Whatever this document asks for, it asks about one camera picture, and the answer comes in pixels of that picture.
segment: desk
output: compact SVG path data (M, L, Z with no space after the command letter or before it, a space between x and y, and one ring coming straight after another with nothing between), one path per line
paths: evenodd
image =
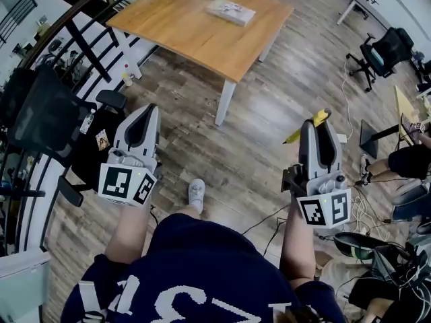
M390 23L378 11L375 10L375 8L373 8L373 6L367 2L367 0L349 0L349 5L338 19L337 25L340 25L343 22L344 18L347 17L355 5L359 5L362 9L372 15L380 24L382 24L386 30L391 27Z
M362 120L361 122L360 147L374 159L377 159L378 140L390 134L399 133L400 139L405 140L409 145L413 145L413 141L401 125L401 115L404 114L412 123L419 122L416 109L397 86L395 86L395 99L397 100L398 124L377 132L366 121Z
M215 123L221 125L236 84L259 57L264 61L293 8L278 0L229 0L256 11L247 26L206 12L213 0L137 0L108 21L130 68L139 67L123 32L154 42L224 79Z

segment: chair seat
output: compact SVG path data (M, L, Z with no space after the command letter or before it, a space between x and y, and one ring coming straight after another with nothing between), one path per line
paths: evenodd
M113 146L115 133L122 121L121 115L99 109L94 113L94 119L87 134L82 134L78 140L71 169L96 192L99 186L100 165L108 159L109 149ZM103 130L106 131L110 146L99 151L96 135Z
M363 44L360 48L365 61L371 66L371 68L379 77L383 77L389 73L386 68L381 65L380 61L373 55L371 45Z

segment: blue cloth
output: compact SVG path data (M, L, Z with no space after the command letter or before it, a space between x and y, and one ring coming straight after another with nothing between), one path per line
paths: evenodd
M82 280L94 282L100 308L114 302L107 322L273 322L274 304L345 322L332 287L311 281L293 291L242 235L183 214L160 223L143 258L127 265L98 255ZM61 321L84 314L76 286Z

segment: book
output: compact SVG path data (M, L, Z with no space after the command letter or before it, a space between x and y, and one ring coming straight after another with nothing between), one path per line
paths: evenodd
M220 18L246 26L256 11L248 9L228 0L214 0L207 6L207 12Z

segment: wooden floor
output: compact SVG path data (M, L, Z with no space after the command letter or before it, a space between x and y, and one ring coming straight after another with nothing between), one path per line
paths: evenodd
M264 63L256 62L237 85L222 126L214 118L223 79L167 50L159 50L142 66L143 77L124 93L128 109L149 102L162 111L159 156L163 180L153 196L156 215L164 218L186 203L187 186L202 178L207 191L203 218L243 232L265 216L290 202L279 192L283 169L297 162L298 144L283 141L302 121L323 108L332 110L331 122L338 133L350 133L347 107L341 90L344 61L348 52L359 55L367 32L377 38L384 30L372 18L363 20L352 12L336 26L339 11L347 0L282 0L295 11L282 28ZM347 62L347 70L354 64ZM353 135L343 146L343 169L350 183L358 179L358 147L361 119L376 129L397 122L393 86L413 101L416 78L408 64L388 79L378 78L373 92L366 94L364 76L349 78L344 85L350 103ZM380 142L381 157L396 145L396 136ZM378 183L363 189L378 218L389 218L391 193L399 182ZM358 193L352 189L353 197ZM275 218L254 228L246 236L262 251L275 229ZM116 225L119 210L94 193L80 208L59 197L46 235L52 254L49 299L44 321L58 322L71 288L79 281L93 257L104 251ZM353 230L356 224L345 229ZM150 221L150 234L155 228ZM281 250L281 229L269 247L267 258L277 264ZM382 228L382 237L404 243L409 224ZM378 236L376 229L372 236ZM330 234L333 231L319 231ZM316 248L338 256L333 243L316 238Z

